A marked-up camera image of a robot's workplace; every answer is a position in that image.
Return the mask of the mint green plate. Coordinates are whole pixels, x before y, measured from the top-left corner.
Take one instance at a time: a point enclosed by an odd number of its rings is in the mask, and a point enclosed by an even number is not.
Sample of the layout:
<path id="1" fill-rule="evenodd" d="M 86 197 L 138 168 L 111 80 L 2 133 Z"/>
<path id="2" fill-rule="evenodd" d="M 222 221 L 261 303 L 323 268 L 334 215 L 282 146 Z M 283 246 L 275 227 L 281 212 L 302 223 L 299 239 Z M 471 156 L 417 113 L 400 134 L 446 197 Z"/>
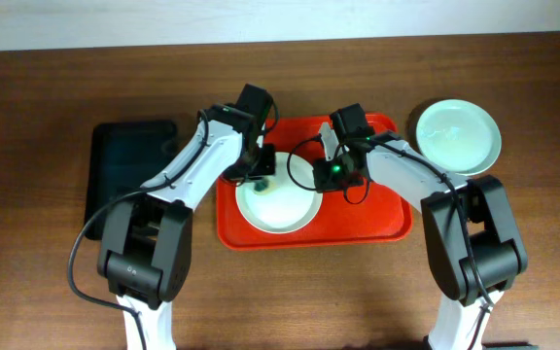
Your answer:
<path id="1" fill-rule="evenodd" d="M 414 134 L 424 157 L 466 176 L 487 171 L 502 150 L 502 135 L 492 116 L 462 99 L 430 104 L 420 113 Z"/>

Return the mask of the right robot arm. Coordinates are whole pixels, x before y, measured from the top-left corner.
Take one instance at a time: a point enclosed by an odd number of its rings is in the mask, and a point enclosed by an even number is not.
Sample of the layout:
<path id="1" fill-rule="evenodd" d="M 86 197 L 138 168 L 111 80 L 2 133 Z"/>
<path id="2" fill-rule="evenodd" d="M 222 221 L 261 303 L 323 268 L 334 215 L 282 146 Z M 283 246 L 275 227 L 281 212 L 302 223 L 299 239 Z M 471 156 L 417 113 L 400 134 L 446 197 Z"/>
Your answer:
<path id="1" fill-rule="evenodd" d="M 471 179 L 427 160 L 393 131 L 376 132 L 360 104 L 340 108 L 315 141 L 317 193 L 383 186 L 420 212 L 431 273 L 442 292 L 429 349 L 482 348 L 497 301 L 528 267 L 504 185 Z"/>

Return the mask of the white plate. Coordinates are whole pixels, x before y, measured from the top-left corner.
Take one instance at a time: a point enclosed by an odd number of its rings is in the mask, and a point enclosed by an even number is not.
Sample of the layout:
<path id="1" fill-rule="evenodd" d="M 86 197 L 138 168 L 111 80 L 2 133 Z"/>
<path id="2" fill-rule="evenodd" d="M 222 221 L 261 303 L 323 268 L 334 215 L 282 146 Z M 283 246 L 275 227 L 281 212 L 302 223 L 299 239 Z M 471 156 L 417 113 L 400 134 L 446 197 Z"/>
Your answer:
<path id="1" fill-rule="evenodd" d="M 254 228 L 271 234 L 287 234 L 307 226 L 322 206 L 323 195 L 304 190 L 291 179 L 293 176 L 305 187 L 313 187 L 313 166 L 297 155 L 286 152 L 275 154 L 275 174 L 265 176 L 276 184 L 276 189 L 264 195 L 253 192 L 255 182 L 235 190 L 237 208 Z"/>

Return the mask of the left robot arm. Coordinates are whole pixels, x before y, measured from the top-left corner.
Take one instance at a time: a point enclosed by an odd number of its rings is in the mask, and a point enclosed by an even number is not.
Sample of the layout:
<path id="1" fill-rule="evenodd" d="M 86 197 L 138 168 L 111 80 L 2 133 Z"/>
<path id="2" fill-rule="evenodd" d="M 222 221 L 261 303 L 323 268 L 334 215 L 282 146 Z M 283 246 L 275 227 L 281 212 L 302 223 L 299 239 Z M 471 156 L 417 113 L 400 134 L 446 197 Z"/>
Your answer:
<path id="1" fill-rule="evenodd" d="M 247 84 L 236 102 L 198 112 L 189 143 L 155 176 L 103 211 L 97 272 L 124 316 L 129 349 L 172 349 L 172 302 L 192 261 L 193 213 L 220 178 L 233 183 L 273 174 L 264 137 L 277 108 Z"/>

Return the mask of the green yellow sponge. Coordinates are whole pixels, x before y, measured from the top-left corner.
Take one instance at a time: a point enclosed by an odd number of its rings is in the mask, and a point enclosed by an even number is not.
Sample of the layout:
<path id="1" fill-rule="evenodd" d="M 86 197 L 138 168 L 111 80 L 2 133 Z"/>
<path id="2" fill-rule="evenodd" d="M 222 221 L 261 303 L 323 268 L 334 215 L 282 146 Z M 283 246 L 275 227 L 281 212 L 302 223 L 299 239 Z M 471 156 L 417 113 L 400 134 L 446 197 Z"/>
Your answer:
<path id="1" fill-rule="evenodd" d="M 253 192 L 256 195 L 264 195 L 272 193 L 276 189 L 276 184 L 274 181 L 267 178 L 257 180 L 253 186 Z"/>

